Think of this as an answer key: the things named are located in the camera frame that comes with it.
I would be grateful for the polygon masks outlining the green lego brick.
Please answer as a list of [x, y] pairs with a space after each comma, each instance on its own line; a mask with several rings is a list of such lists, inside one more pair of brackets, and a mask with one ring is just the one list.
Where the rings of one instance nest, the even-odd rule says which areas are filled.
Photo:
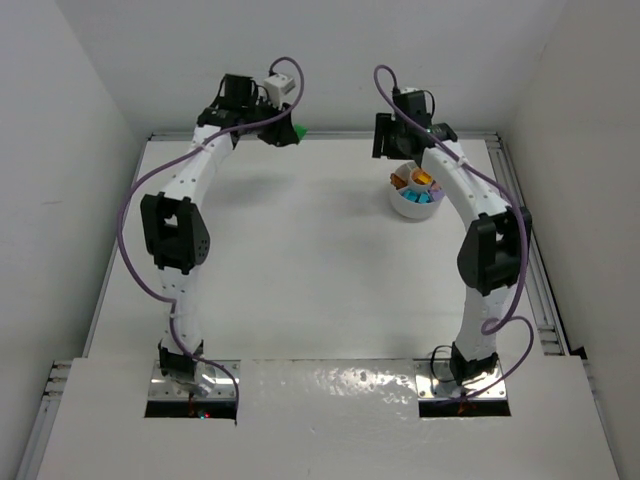
[[308, 129], [302, 125], [295, 124], [293, 128], [299, 141], [301, 141], [308, 132]]

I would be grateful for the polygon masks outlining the brown lego tile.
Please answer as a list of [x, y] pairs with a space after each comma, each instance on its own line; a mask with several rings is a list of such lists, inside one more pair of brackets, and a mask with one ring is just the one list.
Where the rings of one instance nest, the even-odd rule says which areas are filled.
[[407, 186], [407, 182], [395, 173], [390, 175], [390, 183], [396, 188], [401, 189]]

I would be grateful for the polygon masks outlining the purple lego plate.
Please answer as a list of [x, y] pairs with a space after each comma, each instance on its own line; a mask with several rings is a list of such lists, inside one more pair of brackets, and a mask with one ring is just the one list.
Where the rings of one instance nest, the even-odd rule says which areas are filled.
[[440, 201], [445, 196], [444, 190], [437, 182], [433, 182], [430, 185], [428, 193], [434, 201]]

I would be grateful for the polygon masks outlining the yellow long lego brick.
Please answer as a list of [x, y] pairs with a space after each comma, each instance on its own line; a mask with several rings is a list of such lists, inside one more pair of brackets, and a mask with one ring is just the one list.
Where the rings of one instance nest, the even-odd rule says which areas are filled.
[[415, 170], [411, 174], [412, 180], [419, 185], [428, 186], [433, 182], [433, 178], [426, 172]]

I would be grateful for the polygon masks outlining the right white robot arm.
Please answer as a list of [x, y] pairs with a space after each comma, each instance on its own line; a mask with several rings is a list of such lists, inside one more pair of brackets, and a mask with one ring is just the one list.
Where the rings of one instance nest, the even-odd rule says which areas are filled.
[[432, 124], [422, 91], [393, 88], [388, 99], [394, 111], [376, 116], [374, 157], [413, 161], [441, 187], [466, 229], [456, 259], [466, 298], [449, 360], [453, 380], [463, 384], [496, 367], [496, 334], [524, 289], [531, 215], [471, 165], [449, 125]]

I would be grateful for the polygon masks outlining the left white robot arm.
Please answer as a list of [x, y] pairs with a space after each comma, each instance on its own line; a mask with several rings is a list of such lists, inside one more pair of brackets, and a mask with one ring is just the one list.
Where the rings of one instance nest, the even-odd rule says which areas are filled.
[[193, 382], [199, 373], [204, 339], [195, 294], [200, 267], [211, 249], [201, 213], [206, 192], [242, 136], [255, 135], [274, 147], [299, 143], [293, 106], [286, 99], [303, 91], [303, 79], [283, 73], [270, 72], [262, 84], [248, 76], [225, 75], [216, 97], [197, 117], [181, 169], [157, 194], [141, 199], [146, 249], [159, 273], [161, 295], [170, 304], [169, 326], [158, 346], [164, 375]]

